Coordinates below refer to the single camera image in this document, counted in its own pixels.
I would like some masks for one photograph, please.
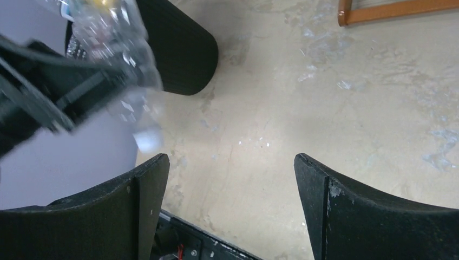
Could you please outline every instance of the red wire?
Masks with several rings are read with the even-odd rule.
[[[183,244],[179,245],[179,252],[177,253],[178,260],[183,260]]]

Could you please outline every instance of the crumpled plastic bottle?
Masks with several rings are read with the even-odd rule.
[[[130,125],[141,152],[162,146],[162,81],[135,0],[37,0],[48,10],[73,20],[72,42],[85,60],[122,68],[133,86],[108,107]]]

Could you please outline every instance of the stained floor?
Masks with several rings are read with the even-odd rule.
[[[340,28],[333,0],[173,2],[215,36],[220,63],[200,94],[166,94],[164,209],[263,259],[313,259],[301,152],[459,208],[457,11]]]

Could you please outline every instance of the black trash can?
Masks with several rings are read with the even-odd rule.
[[[164,91],[194,95],[204,89],[218,64],[215,38],[168,0],[137,0],[137,4]],[[70,37],[71,23],[66,46]]]

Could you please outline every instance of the white wall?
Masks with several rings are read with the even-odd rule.
[[[2,0],[0,34],[13,41],[34,38],[63,53],[66,26],[33,0]],[[0,161],[0,210],[86,190],[132,169],[136,154],[130,132],[106,112],[72,135],[39,131]]]

